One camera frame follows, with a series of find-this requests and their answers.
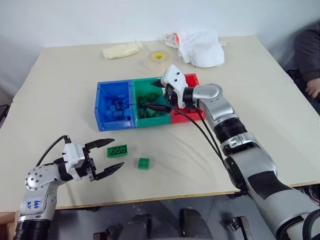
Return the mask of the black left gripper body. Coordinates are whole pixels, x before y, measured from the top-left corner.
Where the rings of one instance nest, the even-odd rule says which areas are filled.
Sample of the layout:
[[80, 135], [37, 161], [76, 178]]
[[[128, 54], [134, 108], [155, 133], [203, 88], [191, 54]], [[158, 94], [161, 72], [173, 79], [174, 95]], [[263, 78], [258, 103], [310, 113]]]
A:
[[82, 148], [84, 160], [81, 160], [75, 171], [80, 178], [88, 177], [90, 181], [97, 181], [96, 166], [94, 160], [90, 157], [90, 150], [87, 147]]

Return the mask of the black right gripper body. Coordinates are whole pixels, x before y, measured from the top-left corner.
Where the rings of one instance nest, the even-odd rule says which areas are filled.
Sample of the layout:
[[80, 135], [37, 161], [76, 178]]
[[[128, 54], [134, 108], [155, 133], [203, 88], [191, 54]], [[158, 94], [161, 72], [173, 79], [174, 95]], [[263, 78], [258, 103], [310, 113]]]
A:
[[178, 105], [178, 95], [170, 84], [167, 84], [164, 89], [164, 98], [170, 106], [176, 107]]

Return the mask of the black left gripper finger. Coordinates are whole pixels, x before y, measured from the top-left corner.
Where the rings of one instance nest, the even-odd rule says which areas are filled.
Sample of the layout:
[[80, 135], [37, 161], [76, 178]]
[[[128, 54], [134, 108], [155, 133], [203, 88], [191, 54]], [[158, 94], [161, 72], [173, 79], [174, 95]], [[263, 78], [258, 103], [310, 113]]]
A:
[[113, 139], [113, 138], [102, 138], [102, 139], [97, 139], [97, 140], [91, 141], [89, 143], [86, 143], [84, 145], [84, 147], [86, 148], [87, 151], [89, 151], [94, 148], [104, 147], [114, 141], [115, 141], [115, 139]]
[[119, 168], [121, 168], [124, 165], [124, 162], [120, 162], [117, 164], [114, 164], [112, 166], [109, 166], [107, 168], [105, 168], [102, 172], [97, 173], [95, 175], [95, 180], [99, 181], [101, 179], [104, 179], [110, 175], [112, 175], [113, 173], [115, 173]]

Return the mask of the bystander bare hand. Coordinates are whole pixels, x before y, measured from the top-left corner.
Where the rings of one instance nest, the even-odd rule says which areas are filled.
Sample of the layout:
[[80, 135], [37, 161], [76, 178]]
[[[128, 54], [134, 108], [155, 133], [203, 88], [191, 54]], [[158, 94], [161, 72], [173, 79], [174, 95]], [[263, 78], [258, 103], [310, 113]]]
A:
[[316, 99], [320, 93], [320, 78], [315, 78], [307, 82], [305, 92], [312, 99]]

